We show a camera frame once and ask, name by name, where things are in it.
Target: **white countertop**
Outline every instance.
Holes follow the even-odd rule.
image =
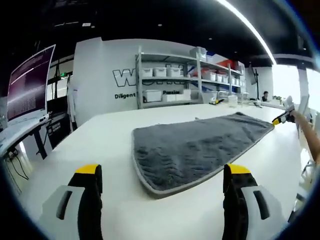
[[[59,144],[31,176],[20,200],[32,219],[60,185],[85,164],[102,165],[101,229],[112,240],[212,240],[224,230],[223,172],[178,194],[153,199],[142,188],[131,158],[132,130],[155,124],[207,119],[242,112],[271,122],[283,111],[226,104],[170,106],[103,114],[83,124]],[[289,218],[301,174],[301,147],[295,124],[275,127],[233,163],[247,167],[282,205]]]

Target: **shelving unit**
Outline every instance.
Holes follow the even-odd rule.
[[[142,77],[143,62],[155,62],[155,63],[175,63],[184,65],[183,77]],[[191,56],[183,56],[176,54],[165,54],[165,53],[147,53],[142,52],[141,47],[139,48],[138,54],[135,58],[136,65],[136,80],[137,80],[137,103],[139,109],[154,108],[163,106],[174,106],[174,105],[185,105],[185,104],[199,104],[202,103],[202,83],[209,83],[213,85],[229,86],[229,93],[232,93],[232,87],[239,88],[239,85],[232,84],[232,76],[242,76],[239,71],[233,70],[228,67],[220,66],[218,64],[201,61],[199,57],[194,58]],[[188,74],[188,66],[195,66],[197,68],[197,77],[185,77]],[[209,68],[213,70],[223,71],[228,74],[229,83],[217,82],[202,79],[201,68]],[[197,82],[198,85],[198,99],[191,99],[188,101],[156,101],[156,102],[143,102],[143,82],[155,82],[155,81],[180,81],[185,82],[185,87],[189,88],[189,83]]]

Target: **window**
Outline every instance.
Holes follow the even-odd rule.
[[[300,82],[296,66],[273,65],[273,95],[282,98],[292,97],[295,104],[300,104]]]
[[[309,108],[320,112],[320,72],[307,68],[306,76],[310,95]]]
[[[61,98],[67,95],[68,77],[62,77],[57,83],[57,97]],[[55,98],[56,84],[49,84],[46,88],[46,100],[50,101]]]

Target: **monitor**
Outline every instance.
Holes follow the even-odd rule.
[[[9,126],[47,114],[47,81],[54,49],[55,45],[36,53],[11,73],[7,95]]]

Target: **ceiling light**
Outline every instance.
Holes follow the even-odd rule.
[[[268,54],[269,58],[271,59],[272,63],[274,65],[277,64],[274,56],[272,55],[269,47],[267,46],[265,40],[260,36],[258,31],[255,29],[255,27],[246,19],[245,16],[242,15],[241,12],[239,12],[234,6],[232,6],[229,2],[226,0],[215,0],[221,5],[225,6],[227,9],[229,9],[234,15],[236,15],[250,30],[251,32],[255,35],[255,37],[259,40],[260,44],[263,46],[265,49],[266,53]]]

